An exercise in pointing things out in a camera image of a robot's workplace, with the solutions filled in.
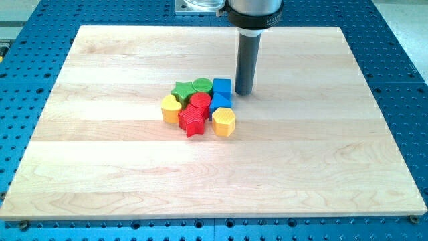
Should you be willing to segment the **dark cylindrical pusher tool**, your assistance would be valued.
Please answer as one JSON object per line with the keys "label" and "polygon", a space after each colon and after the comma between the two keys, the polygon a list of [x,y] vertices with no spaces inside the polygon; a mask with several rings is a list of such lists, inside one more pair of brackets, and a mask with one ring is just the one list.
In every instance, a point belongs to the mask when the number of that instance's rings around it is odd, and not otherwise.
{"label": "dark cylindrical pusher tool", "polygon": [[252,93],[262,33],[263,30],[239,28],[235,92],[240,96],[248,96]]}

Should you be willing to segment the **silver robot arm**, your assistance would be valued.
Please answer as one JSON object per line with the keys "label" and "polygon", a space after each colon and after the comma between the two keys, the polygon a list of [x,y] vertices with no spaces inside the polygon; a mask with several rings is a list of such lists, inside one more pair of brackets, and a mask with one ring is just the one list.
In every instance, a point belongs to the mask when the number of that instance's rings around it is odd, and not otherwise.
{"label": "silver robot arm", "polygon": [[235,92],[240,96],[252,93],[261,34],[280,22],[282,0],[226,0],[216,16],[226,14],[239,31],[235,75]]}

